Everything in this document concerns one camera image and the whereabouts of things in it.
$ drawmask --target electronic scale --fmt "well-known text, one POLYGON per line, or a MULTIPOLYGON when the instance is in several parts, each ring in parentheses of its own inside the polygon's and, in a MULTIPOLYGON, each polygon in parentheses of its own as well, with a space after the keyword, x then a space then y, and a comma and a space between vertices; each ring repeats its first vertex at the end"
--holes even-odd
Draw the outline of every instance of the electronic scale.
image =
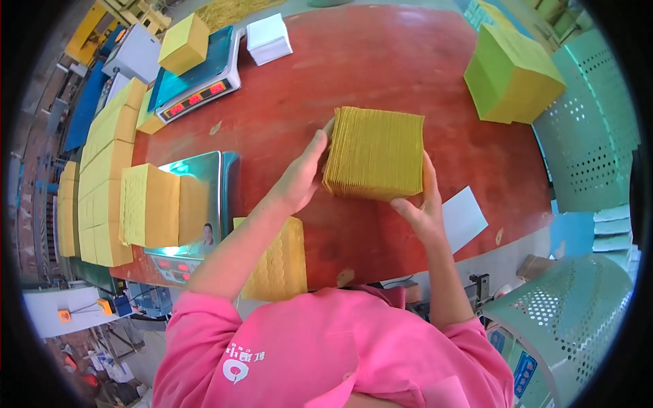
POLYGON ((238 49, 245 30, 232 25, 208 37, 206 60, 176 76, 159 70, 152 88, 148 112, 168 124, 215 98, 240 89, 238 49))
POLYGON ((159 169, 195 177, 208 186, 208 213, 200 240, 182 247, 144 249, 166 280, 184 284, 204 256, 234 228, 233 211, 240 199, 240 158, 233 151, 212 151, 159 169))

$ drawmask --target red table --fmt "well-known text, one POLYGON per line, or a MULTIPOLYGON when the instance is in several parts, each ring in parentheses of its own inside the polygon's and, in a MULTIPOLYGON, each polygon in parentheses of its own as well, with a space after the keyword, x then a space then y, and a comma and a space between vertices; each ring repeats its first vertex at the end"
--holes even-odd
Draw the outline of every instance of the red table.
MULTIPOLYGON (((243 216, 334 115, 358 106, 424 115, 424 146, 443 200, 471 186, 489 227, 458 251, 463 260, 513 242, 552 220, 547 175, 531 127, 480 121, 463 72, 477 34, 454 12, 351 6, 284 19, 294 53, 257 67, 241 46, 243 87, 136 136, 133 165, 155 166, 212 150, 242 157, 243 216)), ((331 197, 324 189, 297 215, 304 222, 309 289, 426 269, 422 245, 387 203, 331 197)), ((170 285, 141 247, 115 277, 170 285)))

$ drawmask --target perforated metal guard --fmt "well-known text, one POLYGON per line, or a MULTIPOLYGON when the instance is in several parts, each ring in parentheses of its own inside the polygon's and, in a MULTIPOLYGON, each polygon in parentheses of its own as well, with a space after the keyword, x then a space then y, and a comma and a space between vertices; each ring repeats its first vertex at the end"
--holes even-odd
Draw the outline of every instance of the perforated metal guard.
POLYGON ((534 122, 560 212, 596 212, 628 202, 639 131, 609 46, 590 30, 551 59, 567 89, 534 122))
POLYGON ((555 405, 567 407, 601 364, 632 290, 627 273, 602 255, 564 257, 481 313, 535 357, 555 405))

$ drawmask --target hand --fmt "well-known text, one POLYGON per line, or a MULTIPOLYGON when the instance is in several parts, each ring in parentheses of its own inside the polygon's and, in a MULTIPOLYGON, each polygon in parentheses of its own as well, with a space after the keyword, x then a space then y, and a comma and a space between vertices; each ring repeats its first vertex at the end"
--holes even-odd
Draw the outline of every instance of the hand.
POLYGON ((270 195, 277 196, 287 208, 289 215, 296 213, 311 200, 315 190, 322 183, 317 173, 317 162, 328 144, 327 132, 333 130, 333 119, 323 130, 315 132, 313 140, 300 157, 297 157, 283 173, 279 181, 270 190, 270 195))
POLYGON ((427 249, 447 243, 444 221, 442 219, 442 196, 438 191, 436 169, 426 152, 422 159, 422 182, 424 183, 424 202, 420 208, 408 200, 395 198, 391 206, 413 227, 413 231, 427 249))

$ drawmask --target stack of green paper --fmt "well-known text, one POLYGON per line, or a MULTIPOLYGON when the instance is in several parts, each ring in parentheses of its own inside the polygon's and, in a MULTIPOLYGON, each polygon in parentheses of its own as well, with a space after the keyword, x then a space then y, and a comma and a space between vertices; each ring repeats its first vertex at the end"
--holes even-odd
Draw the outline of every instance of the stack of green paper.
POLYGON ((323 184, 334 195, 391 201, 422 191, 424 116, 336 109, 323 184))
POLYGON ((464 78, 479 118, 499 123, 532 123, 565 89, 540 43, 489 24, 481 24, 464 78))

